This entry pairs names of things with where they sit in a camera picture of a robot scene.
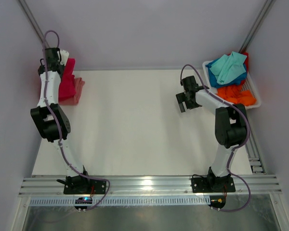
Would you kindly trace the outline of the magenta t shirt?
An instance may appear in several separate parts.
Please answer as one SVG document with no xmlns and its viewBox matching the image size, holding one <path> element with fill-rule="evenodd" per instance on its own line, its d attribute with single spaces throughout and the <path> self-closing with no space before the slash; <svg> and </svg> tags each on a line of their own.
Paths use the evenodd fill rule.
<svg viewBox="0 0 289 231">
<path fill-rule="evenodd" d="M 58 100 L 59 102 L 72 98 L 76 94 L 75 86 L 74 86 L 74 78 L 73 75 L 75 59 L 68 58 L 67 63 L 65 65 L 64 73 L 62 76 L 62 80 L 59 86 L 58 92 Z"/>
</svg>

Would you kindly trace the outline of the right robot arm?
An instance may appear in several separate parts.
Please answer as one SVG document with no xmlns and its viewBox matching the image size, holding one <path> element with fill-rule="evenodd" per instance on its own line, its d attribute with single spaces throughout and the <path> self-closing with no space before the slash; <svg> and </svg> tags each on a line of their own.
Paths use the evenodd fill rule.
<svg viewBox="0 0 289 231">
<path fill-rule="evenodd" d="M 246 109 L 242 104 L 229 104 L 209 92 L 209 88 L 196 83 L 194 76 L 181 81 L 184 91 L 176 94 L 183 113 L 186 109 L 205 107 L 215 116 L 214 134 L 218 142 L 216 157 L 206 176 L 194 174 L 191 187 L 194 193 L 235 192 L 230 168 L 238 148 L 248 135 Z"/>
</svg>

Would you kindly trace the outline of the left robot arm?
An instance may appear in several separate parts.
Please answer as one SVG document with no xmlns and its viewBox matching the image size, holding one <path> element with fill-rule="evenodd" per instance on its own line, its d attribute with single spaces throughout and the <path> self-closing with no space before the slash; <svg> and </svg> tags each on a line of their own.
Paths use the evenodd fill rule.
<svg viewBox="0 0 289 231">
<path fill-rule="evenodd" d="M 64 194 L 86 194 L 91 181 L 87 171 L 72 153 L 68 142 L 71 132 L 69 119 L 59 105 L 59 86 L 69 57 L 67 51 L 46 48 L 40 59 L 38 74 L 41 80 L 39 102 L 30 110 L 30 115 L 41 137 L 52 143 L 63 159 L 66 179 L 57 180 L 64 185 Z"/>
</svg>

